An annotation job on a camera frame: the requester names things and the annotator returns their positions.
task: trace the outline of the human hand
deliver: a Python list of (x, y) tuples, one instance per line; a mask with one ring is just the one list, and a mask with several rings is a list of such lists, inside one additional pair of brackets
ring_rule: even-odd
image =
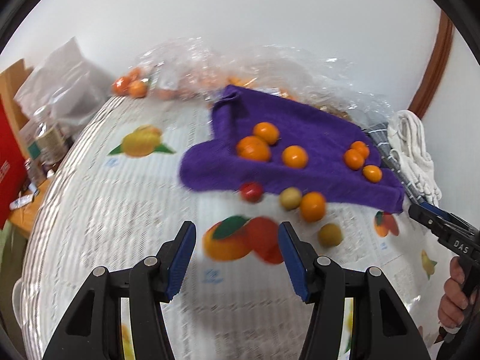
[[(465, 310), (469, 305), (469, 300), (460, 287), (464, 281), (465, 273), (458, 263), (458, 257), (453, 257), (450, 261), (450, 278), (443, 286), (445, 294), (442, 296), (438, 308), (438, 319), (445, 327), (454, 328), (463, 322), (462, 310)], [(472, 304), (474, 303), (474, 294), (470, 301)]]

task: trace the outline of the red box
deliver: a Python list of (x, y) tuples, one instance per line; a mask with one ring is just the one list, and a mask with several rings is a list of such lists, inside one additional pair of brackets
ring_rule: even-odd
[(10, 215), (9, 205), (16, 198), (27, 177), (25, 159), (8, 123), (0, 98), (0, 228)]

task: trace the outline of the plastic bottle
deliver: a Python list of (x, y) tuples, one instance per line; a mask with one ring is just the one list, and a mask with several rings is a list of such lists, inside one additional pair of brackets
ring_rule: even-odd
[(68, 151), (62, 131), (50, 117), (50, 110), (47, 106), (37, 109), (33, 117), (38, 124), (35, 141), (40, 149), (42, 161), (56, 171)]

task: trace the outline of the brown wooden trim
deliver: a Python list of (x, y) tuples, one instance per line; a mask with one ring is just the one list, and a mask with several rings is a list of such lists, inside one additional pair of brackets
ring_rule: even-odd
[(423, 75), (422, 82), (409, 106), (409, 111), (412, 111), (420, 119), (423, 118), (430, 106), (442, 79), (443, 72), (445, 72), (445, 67), (452, 48), (453, 33), (453, 23), (445, 12), (442, 11), (435, 47), (431, 53), (430, 61), (427, 65), (425, 74)]

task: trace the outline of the white wall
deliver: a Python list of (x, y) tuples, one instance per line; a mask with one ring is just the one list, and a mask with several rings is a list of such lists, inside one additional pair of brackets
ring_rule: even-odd
[(480, 66), (456, 31), (445, 75), (424, 117), (441, 208), (480, 227)]
[(201, 36), (226, 50), (251, 44), (303, 47), (357, 63), (358, 90), (407, 107), (433, 48), (432, 0), (42, 0), (0, 55), (0, 69), (38, 64), (76, 36), (114, 75), (168, 38)]

